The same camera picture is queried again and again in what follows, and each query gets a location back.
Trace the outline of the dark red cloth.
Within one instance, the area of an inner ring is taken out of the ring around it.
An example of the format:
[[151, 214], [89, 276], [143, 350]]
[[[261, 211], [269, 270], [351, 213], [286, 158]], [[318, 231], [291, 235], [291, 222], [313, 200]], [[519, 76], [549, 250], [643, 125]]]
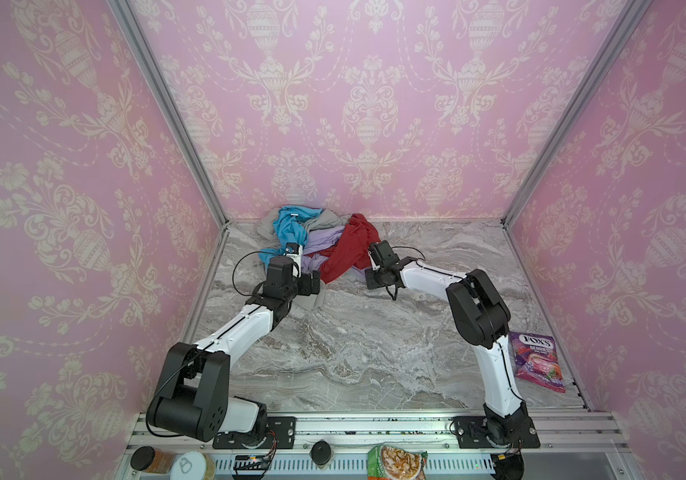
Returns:
[[320, 267], [321, 280], [329, 284], [352, 267], [360, 270], [369, 268], [369, 247], [380, 241], [377, 228], [363, 214], [353, 214], [337, 243], [319, 252], [327, 258]]

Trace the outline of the lavender cloth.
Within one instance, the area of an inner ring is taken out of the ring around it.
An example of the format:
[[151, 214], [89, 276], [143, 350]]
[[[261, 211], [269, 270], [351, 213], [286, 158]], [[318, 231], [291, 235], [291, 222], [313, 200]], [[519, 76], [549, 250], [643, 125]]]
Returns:
[[[323, 257], [322, 255], [319, 255], [319, 252], [334, 246], [340, 239], [344, 227], [345, 226], [340, 226], [325, 230], [316, 230], [309, 233], [307, 244], [303, 248], [303, 272], [311, 272], [313, 270], [318, 270], [320, 272], [320, 267], [327, 260], [327, 258]], [[351, 269], [354, 269], [361, 274], [363, 274], [366, 270], [360, 270], [356, 267], [352, 267]]]

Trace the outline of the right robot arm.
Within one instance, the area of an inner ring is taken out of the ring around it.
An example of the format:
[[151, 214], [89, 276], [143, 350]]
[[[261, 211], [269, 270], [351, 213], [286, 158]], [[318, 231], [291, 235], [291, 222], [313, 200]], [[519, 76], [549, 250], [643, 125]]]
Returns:
[[488, 274], [453, 272], [414, 257], [399, 257], [387, 241], [369, 247], [367, 288], [384, 288], [392, 298], [402, 289], [446, 301], [456, 330], [472, 346], [480, 368], [489, 441], [513, 449], [541, 446], [526, 400], [520, 395], [509, 351], [511, 312]]

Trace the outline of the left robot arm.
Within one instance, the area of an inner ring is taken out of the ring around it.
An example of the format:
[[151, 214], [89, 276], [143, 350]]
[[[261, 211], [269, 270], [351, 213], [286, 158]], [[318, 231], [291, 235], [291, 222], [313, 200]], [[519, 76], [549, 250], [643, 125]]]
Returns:
[[250, 446], [268, 434], [265, 404], [230, 394], [231, 367], [288, 316], [294, 300], [321, 292], [321, 273], [304, 273], [288, 255], [270, 260], [266, 279], [220, 329], [168, 351], [146, 426], [157, 437], [190, 437], [203, 442], [236, 437]]

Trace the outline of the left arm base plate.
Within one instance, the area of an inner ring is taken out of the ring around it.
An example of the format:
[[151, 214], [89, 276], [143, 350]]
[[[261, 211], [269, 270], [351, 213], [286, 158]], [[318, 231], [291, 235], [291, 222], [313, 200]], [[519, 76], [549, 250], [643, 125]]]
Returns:
[[259, 420], [253, 431], [218, 433], [212, 446], [216, 450], [269, 449], [273, 446], [288, 450], [294, 447], [296, 431], [296, 417], [269, 416]]

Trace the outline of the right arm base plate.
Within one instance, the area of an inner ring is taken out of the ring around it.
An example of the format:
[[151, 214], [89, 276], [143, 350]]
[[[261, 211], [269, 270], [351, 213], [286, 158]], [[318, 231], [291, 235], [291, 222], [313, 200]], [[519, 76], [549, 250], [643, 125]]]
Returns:
[[533, 421], [459, 416], [452, 419], [450, 432], [461, 449], [538, 449], [541, 441]]

